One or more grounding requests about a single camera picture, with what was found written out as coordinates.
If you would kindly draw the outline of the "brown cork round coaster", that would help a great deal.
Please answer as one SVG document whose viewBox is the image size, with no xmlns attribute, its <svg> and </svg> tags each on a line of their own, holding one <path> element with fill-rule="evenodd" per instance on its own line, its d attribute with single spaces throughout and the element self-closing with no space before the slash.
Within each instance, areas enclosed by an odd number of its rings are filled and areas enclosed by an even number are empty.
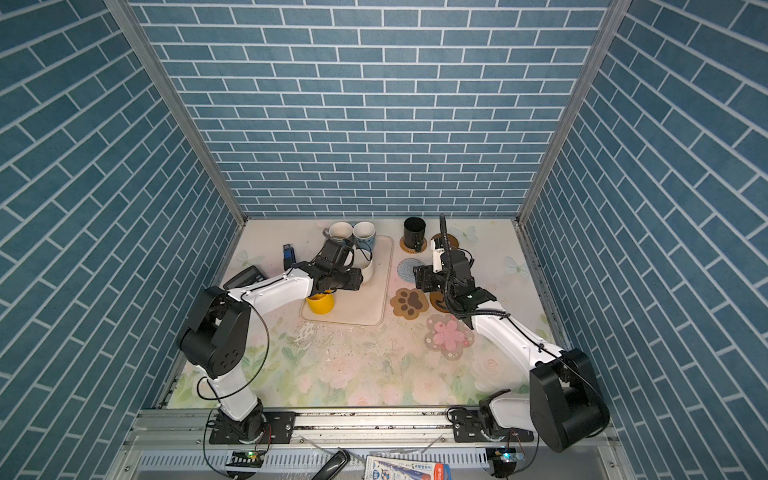
<svg viewBox="0 0 768 480">
<path fill-rule="evenodd" d="M 449 313 L 446 307 L 444 296 L 441 292 L 431 292 L 429 294 L 429 301 L 432 307 L 441 313 Z"/>
</svg>

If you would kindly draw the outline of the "white speckled mug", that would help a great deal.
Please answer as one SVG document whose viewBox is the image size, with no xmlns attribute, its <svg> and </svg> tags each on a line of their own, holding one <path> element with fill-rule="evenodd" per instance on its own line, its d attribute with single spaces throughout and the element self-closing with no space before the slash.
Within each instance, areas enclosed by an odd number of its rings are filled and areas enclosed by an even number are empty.
<svg viewBox="0 0 768 480">
<path fill-rule="evenodd" d="M 374 275 L 374 264 L 371 259 L 365 257 L 364 251 L 355 251 L 353 268 L 359 268 L 362 275 L 362 284 L 371 280 Z"/>
</svg>

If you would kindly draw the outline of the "black mug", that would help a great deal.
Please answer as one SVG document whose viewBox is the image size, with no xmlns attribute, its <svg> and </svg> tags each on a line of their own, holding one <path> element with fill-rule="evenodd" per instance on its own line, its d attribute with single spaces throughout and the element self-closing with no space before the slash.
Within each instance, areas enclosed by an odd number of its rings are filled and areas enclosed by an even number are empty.
<svg viewBox="0 0 768 480">
<path fill-rule="evenodd" d="M 403 243 L 406 248 L 421 252 L 425 243 L 426 222 L 420 217 L 408 217 L 404 221 Z"/>
</svg>

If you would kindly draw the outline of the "blue grey woven coaster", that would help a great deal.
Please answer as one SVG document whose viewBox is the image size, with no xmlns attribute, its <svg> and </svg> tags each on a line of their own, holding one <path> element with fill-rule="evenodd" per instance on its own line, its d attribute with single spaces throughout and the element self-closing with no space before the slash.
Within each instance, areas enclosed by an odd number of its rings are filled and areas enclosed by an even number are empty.
<svg viewBox="0 0 768 480">
<path fill-rule="evenodd" d="M 416 258 L 406 258 L 402 260 L 397 266 L 398 276 L 407 283 L 415 283 L 414 269 L 416 267 L 423 266 L 424 263 Z"/>
</svg>

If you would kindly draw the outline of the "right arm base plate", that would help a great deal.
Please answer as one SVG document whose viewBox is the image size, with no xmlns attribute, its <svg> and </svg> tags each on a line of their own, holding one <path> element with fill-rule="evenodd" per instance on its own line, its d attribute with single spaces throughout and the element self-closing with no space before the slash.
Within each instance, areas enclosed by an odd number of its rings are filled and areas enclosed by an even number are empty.
<svg viewBox="0 0 768 480">
<path fill-rule="evenodd" d="M 446 412 L 446 419 L 453 429 L 457 443 L 487 442 L 530 442 L 534 440 L 532 431 L 518 428 L 503 428 L 486 408 L 470 409 L 463 406 L 451 406 Z"/>
</svg>

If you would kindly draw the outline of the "yellow mug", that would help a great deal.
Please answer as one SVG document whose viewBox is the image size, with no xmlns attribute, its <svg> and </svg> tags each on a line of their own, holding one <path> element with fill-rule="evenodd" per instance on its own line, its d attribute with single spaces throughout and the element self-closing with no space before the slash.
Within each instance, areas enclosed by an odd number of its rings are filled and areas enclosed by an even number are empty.
<svg viewBox="0 0 768 480">
<path fill-rule="evenodd" d="M 316 315 L 326 315 L 330 313 L 335 306 L 334 296 L 332 293 L 316 294 L 307 298 L 307 305 L 312 313 Z"/>
</svg>

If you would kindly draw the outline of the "pink flower coaster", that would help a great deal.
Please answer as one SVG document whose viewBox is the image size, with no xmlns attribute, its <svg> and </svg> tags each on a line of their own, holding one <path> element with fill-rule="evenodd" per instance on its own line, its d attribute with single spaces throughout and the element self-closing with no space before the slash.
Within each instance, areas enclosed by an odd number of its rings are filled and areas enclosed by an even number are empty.
<svg viewBox="0 0 768 480">
<path fill-rule="evenodd" d="M 475 342 L 475 335 L 466 324 L 449 314 L 435 314 L 427 318 L 426 347 L 440 352 L 449 361 L 459 360 L 464 351 Z"/>
</svg>

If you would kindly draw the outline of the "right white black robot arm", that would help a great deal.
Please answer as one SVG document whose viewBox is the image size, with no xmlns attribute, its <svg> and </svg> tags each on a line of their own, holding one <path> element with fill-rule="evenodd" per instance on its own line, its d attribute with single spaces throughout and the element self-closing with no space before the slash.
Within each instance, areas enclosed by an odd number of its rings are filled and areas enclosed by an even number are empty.
<svg viewBox="0 0 768 480">
<path fill-rule="evenodd" d="M 602 433 L 610 412 L 588 356 L 545 340 L 503 310 L 496 296 L 476 285 L 472 257 L 452 248 L 445 234 L 430 246 L 433 263 L 414 269 L 416 287 L 441 293 L 450 314 L 528 372 L 527 400 L 500 390 L 479 402 L 481 431 L 492 439 L 510 430 L 534 432 L 556 452 Z"/>
</svg>

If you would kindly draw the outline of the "aluminium front rail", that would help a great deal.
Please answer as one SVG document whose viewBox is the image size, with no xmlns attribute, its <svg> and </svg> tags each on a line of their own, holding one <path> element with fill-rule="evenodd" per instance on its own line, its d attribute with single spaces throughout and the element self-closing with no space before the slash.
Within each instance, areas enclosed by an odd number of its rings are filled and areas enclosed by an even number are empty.
<svg viewBox="0 0 768 480">
<path fill-rule="evenodd" d="M 143 410 L 107 473 L 109 479 L 310 479 L 340 449 L 350 462 L 337 475 L 361 479 L 368 456 L 444 463 L 455 479 L 488 479 L 490 452 L 521 456 L 515 479 L 631 479 L 613 428 L 562 453 L 543 441 L 457 443 L 442 407 L 303 408 L 288 444 L 213 445 L 207 410 Z M 264 451 L 261 468 L 229 469 L 235 451 Z"/>
</svg>

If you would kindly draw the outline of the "beige serving tray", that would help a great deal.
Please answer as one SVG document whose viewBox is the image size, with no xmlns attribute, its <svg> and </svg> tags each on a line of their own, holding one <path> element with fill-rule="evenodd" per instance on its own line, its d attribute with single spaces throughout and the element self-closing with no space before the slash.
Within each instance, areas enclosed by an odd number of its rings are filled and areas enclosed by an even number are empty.
<svg viewBox="0 0 768 480">
<path fill-rule="evenodd" d="M 394 242 L 391 237 L 378 235 L 373 251 L 374 275 L 358 291 L 339 290 L 334 293 L 335 306 L 326 315 L 312 313 L 304 302 L 301 317 L 305 320 L 349 325 L 375 326 L 384 315 L 389 271 Z"/>
</svg>

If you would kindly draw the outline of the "blue stapler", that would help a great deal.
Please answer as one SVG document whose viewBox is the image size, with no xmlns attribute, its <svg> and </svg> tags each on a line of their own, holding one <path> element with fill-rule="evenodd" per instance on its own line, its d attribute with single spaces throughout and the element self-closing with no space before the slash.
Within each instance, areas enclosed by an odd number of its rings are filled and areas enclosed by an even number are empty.
<svg viewBox="0 0 768 480">
<path fill-rule="evenodd" d="M 283 269 L 290 270 L 297 262 L 294 247 L 291 244 L 283 245 Z"/>
</svg>

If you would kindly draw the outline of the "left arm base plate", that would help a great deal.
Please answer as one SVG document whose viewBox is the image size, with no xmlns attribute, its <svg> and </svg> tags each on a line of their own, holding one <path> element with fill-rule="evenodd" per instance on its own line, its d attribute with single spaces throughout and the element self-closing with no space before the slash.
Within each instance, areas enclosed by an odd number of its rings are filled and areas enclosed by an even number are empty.
<svg viewBox="0 0 768 480">
<path fill-rule="evenodd" d="M 208 423 L 208 442 L 213 445 L 288 444 L 293 434 L 296 413 L 291 411 L 251 413 L 241 421 L 221 410 Z"/>
</svg>

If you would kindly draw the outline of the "brown paw print coaster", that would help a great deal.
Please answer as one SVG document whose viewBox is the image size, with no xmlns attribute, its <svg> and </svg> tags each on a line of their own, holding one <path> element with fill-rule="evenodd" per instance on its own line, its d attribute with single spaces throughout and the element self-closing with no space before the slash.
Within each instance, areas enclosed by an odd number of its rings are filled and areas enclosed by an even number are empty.
<svg viewBox="0 0 768 480">
<path fill-rule="evenodd" d="M 398 289 L 389 304 L 395 316 L 408 321 L 415 320 L 430 308 L 430 303 L 421 290 L 408 288 Z"/>
</svg>

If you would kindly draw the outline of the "dark brown wooden coaster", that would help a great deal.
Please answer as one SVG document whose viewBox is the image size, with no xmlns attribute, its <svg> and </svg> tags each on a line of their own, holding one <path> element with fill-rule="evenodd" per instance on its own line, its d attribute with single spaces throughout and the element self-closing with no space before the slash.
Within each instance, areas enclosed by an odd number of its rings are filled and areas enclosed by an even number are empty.
<svg viewBox="0 0 768 480">
<path fill-rule="evenodd" d="M 439 241 L 440 241 L 440 239 L 441 239 L 441 235 L 440 235 L 440 234 L 436 234 L 436 235 L 434 235 L 434 236 L 432 237 L 432 241 L 436 241 L 436 242 L 439 242 Z M 448 239 L 448 242 L 449 242 L 449 244 L 451 245 L 451 248 L 452 248 L 452 249 L 458 249 L 458 248 L 459 248 L 459 241 L 457 240 L 457 238 L 456 238 L 456 237 L 454 237 L 454 236 L 453 236 L 453 235 L 451 235 L 451 234 L 448 234 L 448 235 L 447 235 L 447 239 Z"/>
</svg>

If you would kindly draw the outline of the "light blue floral mug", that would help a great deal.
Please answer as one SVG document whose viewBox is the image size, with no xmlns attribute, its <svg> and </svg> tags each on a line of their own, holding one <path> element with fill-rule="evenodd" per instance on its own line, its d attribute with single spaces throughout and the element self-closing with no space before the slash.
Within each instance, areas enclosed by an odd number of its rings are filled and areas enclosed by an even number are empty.
<svg viewBox="0 0 768 480">
<path fill-rule="evenodd" d="M 353 226 L 353 237 L 359 249 L 372 253 L 375 249 L 376 227 L 368 221 L 361 221 Z"/>
</svg>

